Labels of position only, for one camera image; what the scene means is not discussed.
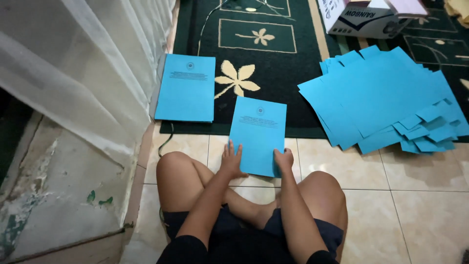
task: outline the rug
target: rug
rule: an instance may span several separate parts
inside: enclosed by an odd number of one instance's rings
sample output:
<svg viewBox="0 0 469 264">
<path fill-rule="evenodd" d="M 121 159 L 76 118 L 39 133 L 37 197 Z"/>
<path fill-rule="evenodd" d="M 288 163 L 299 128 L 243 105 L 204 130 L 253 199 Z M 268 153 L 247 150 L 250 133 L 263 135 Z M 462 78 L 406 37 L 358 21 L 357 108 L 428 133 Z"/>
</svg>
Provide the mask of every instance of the rug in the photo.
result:
<svg viewBox="0 0 469 264">
<path fill-rule="evenodd" d="M 211 124 L 173 122 L 174 133 L 228 135 L 238 95 L 287 104 L 285 136 L 326 139 L 297 84 L 322 75 L 319 61 L 351 50 L 397 46 L 431 70 L 442 70 L 465 116 L 469 116 L 469 30 L 450 18 L 442 1 L 424 1 L 427 18 L 410 22 L 394 39 L 327 35 L 315 0 L 269 0 L 279 16 L 251 0 L 229 1 L 205 26 L 200 56 L 216 57 L 215 111 Z M 201 28 L 220 0 L 182 0 L 175 54 L 197 55 Z M 170 133 L 163 121 L 160 132 Z"/>
</svg>

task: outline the blue document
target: blue document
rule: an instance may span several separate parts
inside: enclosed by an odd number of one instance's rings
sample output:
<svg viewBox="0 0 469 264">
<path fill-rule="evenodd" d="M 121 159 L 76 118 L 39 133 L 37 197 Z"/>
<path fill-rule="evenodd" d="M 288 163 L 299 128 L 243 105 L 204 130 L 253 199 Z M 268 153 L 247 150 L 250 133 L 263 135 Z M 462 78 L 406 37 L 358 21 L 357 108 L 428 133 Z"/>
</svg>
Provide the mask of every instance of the blue document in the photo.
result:
<svg viewBox="0 0 469 264">
<path fill-rule="evenodd" d="M 238 96 L 230 139 L 242 144 L 242 172 L 280 178 L 273 150 L 283 153 L 287 105 Z"/>
<path fill-rule="evenodd" d="M 215 58 L 168 54 L 155 119 L 212 122 Z"/>
</svg>

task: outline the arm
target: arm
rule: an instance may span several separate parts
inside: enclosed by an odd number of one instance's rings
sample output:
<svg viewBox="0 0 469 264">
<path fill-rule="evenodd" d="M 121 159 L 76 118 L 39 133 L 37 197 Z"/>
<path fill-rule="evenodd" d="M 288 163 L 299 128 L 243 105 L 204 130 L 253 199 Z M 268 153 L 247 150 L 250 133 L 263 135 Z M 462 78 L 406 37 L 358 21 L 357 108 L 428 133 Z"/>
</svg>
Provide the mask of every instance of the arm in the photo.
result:
<svg viewBox="0 0 469 264">
<path fill-rule="evenodd" d="M 213 225 L 220 212 L 220 205 L 225 196 L 228 184 L 232 179 L 245 177 L 247 174 L 241 173 L 239 164 L 241 163 L 242 145 L 239 146 L 235 155 L 233 142 L 230 146 L 225 145 L 222 155 L 220 170 L 213 176 L 205 190 L 197 199 L 196 203 L 189 211 L 184 224 L 182 224 L 176 237 L 191 235 L 198 238 L 208 249 L 208 241 Z"/>
<path fill-rule="evenodd" d="M 318 226 L 304 202 L 292 172 L 293 154 L 286 148 L 282 154 L 274 150 L 275 162 L 282 172 L 280 195 L 281 217 L 288 250 L 297 263 L 305 264 L 311 255 L 327 250 Z"/>
</svg>

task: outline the leg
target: leg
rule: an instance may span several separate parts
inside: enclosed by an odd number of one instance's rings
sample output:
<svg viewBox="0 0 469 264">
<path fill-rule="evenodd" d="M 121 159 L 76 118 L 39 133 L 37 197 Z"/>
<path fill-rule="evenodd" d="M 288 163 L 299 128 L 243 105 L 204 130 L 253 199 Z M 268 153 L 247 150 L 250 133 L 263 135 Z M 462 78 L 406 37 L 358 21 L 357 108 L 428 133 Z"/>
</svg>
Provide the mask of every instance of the leg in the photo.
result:
<svg viewBox="0 0 469 264">
<path fill-rule="evenodd" d="M 165 212 L 189 211 L 213 177 L 202 163 L 182 152 L 165 154 L 158 162 L 156 177 L 161 208 Z M 252 203 L 228 188 L 224 203 L 237 217 L 259 227 L 270 216 L 261 215 L 263 206 Z"/>
<path fill-rule="evenodd" d="M 345 194 L 339 183 L 332 175 L 323 171 L 315 171 L 299 183 L 298 188 L 314 218 L 331 223 L 344 231 L 342 243 L 337 248 L 336 260 L 340 262 L 347 233 L 348 214 Z M 278 197 L 264 208 L 263 214 L 272 215 L 272 211 L 279 207 L 280 198 Z"/>
</svg>

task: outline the white curtain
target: white curtain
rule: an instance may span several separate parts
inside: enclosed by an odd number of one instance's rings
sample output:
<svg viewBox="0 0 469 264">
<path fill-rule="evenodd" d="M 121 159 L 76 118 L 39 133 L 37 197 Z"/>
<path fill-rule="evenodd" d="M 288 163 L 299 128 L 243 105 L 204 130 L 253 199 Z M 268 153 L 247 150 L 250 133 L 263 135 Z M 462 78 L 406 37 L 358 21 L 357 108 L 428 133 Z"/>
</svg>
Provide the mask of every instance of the white curtain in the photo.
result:
<svg viewBox="0 0 469 264">
<path fill-rule="evenodd" d="M 0 87 L 125 166 L 175 1 L 1 0 Z"/>
</svg>

